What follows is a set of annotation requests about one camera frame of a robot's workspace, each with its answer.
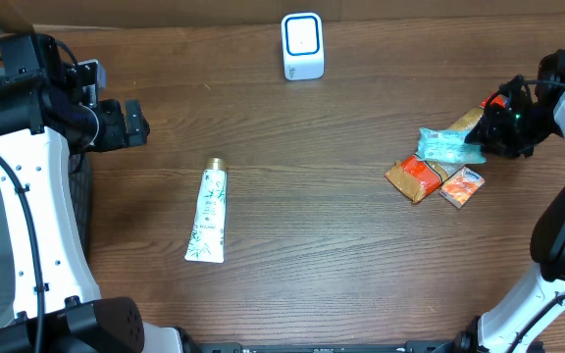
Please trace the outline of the orange white carton box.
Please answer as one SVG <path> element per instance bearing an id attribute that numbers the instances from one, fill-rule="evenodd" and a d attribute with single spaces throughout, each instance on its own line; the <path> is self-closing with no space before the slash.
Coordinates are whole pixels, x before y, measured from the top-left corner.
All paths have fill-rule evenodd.
<path id="1" fill-rule="evenodd" d="M 441 186 L 439 194 L 457 209 L 461 209 L 484 184 L 482 176 L 463 167 Z"/>

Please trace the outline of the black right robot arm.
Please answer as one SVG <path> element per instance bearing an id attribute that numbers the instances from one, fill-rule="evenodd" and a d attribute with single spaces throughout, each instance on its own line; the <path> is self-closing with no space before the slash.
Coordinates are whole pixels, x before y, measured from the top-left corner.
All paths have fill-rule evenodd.
<path id="1" fill-rule="evenodd" d="M 543 57 L 538 76 L 515 76 L 490 97 L 466 142 L 492 154 L 530 157 L 552 134 L 565 141 L 565 50 Z M 491 310 L 475 318 L 440 352 L 540 352 L 538 336 L 565 312 L 565 186 L 534 227 L 532 263 Z"/>

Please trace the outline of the teal tissue packet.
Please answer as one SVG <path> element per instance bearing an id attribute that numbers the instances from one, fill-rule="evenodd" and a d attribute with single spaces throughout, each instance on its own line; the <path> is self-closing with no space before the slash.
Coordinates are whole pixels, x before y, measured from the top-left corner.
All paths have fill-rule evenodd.
<path id="1" fill-rule="evenodd" d="M 480 145 L 468 144 L 468 130 L 433 130 L 419 128 L 420 138 L 416 155 L 423 161 L 448 164 L 484 164 L 487 158 Z"/>

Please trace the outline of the white gold tube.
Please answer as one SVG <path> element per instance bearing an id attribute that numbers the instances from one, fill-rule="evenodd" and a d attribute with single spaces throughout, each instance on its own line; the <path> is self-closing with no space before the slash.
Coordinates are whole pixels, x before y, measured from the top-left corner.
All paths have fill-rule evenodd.
<path id="1" fill-rule="evenodd" d="M 225 260 L 227 164 L 211 158 L 203 171 L 195 216 L 184 259 L 221 264 Z"/>

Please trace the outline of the white barcode scanner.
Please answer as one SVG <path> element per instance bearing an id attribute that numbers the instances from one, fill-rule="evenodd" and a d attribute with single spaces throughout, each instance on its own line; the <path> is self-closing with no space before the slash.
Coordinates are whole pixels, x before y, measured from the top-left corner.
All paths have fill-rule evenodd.
<path id="1" fill-rule="evenodd" d="M 281 21 L 283 72 L 287 80 L 317 79 L 325 72 L 323 24 L 312 12 L 286 15 Z"/>

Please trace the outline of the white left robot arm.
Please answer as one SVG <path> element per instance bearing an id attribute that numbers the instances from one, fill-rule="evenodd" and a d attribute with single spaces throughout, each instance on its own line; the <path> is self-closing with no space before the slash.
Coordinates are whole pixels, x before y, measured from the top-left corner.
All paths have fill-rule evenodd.
<path id="1" fill-rule="evenodd" d="M 183 330 L 144 322 L 128 297 L 103 298 L 91 274 L 70 158 L 144 145 L 150 127 L 137 101 L 100 100 L 100 65 L 66 52 L 47 34 L 0 39 L 0 191 L 16 271 L 0 352 L 191 352 Z"/>

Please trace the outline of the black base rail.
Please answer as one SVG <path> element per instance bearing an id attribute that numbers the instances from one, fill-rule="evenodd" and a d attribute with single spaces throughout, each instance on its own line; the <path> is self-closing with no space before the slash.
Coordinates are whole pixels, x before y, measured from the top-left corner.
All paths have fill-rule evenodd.
<path id="1" fill-rule="evenodd" d="M 239 343 L 186 343 L 184 353 L 444 353 L 451 352 L 453 342 L 447 340 L 413 340 L 401 344 L 351 345 L 256 345 Z"/>

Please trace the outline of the orange spaghetti packet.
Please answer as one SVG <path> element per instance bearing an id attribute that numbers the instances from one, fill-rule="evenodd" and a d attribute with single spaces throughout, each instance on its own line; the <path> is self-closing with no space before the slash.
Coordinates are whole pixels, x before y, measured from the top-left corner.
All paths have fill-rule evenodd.
<path id="1" fill-rule="evenodd" d="M 471 130 L 481 118 L 488 98 L 477 108 L 473 108 L 453 123 L 448 129 Z M 492 100 L 505 107 L 508 98 L 499 95 Z M 435 161 L 423 161 L 414 153 L 403 161 L 396 161 L 386 173 L 385 178 L 414 204 L 440 188 L 450 177 L 465 165 Z"/>

